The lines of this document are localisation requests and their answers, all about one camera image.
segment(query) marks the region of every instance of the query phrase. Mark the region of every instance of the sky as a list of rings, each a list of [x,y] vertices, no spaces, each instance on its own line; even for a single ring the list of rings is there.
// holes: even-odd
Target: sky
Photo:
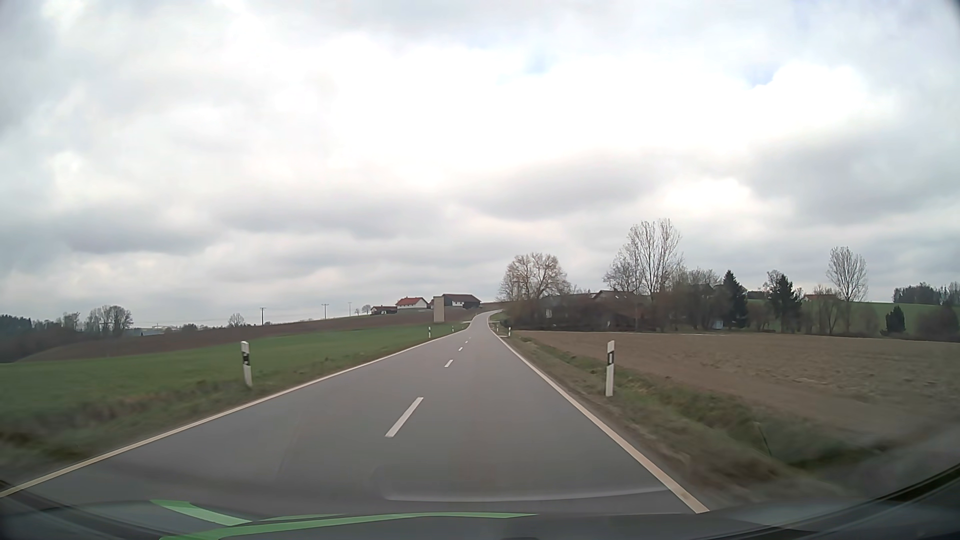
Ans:
[[[960,16],[915,1],[0,1],[0,311],[139,326],[690,267],[960,280]]]

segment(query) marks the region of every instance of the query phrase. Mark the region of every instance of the asphalt road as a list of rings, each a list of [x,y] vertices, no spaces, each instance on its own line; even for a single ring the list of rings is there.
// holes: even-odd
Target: asphalt road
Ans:
[[[261,516],[691,511],[517,358],[488,317],[29,492]]]

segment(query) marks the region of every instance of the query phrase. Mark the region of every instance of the red roof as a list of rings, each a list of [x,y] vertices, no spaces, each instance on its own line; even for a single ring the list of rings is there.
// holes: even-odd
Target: red roof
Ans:
[[[415,306],[415,305],[417,304],[417,302],[419,302],[419,301],[421,301],[421,300],[423,300],[423,297],[422,297],[422,296],[416,296],[416,297],[409,297],[409,296],[408,296],[407,298],[401,298],[401,299],[397,300],[397,301],[396,301],[396,305],[397,305],[398,307],[400,307],[400,306]]]

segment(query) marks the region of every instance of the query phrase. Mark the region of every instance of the bush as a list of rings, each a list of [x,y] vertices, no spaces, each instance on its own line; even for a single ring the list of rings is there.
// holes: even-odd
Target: bush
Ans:
[[[917,321],[917,334],[925,339],[953,340],[960,333],[960,322],[950,306],[940,306],[924,313]]]

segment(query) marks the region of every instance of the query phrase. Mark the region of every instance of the evergreen tree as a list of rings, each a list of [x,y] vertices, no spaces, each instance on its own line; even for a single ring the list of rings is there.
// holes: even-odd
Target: evergreen tree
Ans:
[[[903,310],[900,306],[894,306],[894,310],[887,313],[887,333],[903,333],[906,331],[906,317],[903,316]]]
[[[774,310],[774,316],[780,319],[780,331],[791,328],[793,323],[800,319],[803,293],[794,290],[793,282],[777,272],[767,294],[767,301],[770,302],[770,306]]]
[[[727,328],[745,328],[747,326],[747,289],[736,280],[732,270],[724,274],[723,290],[730,302],[724,324]]]

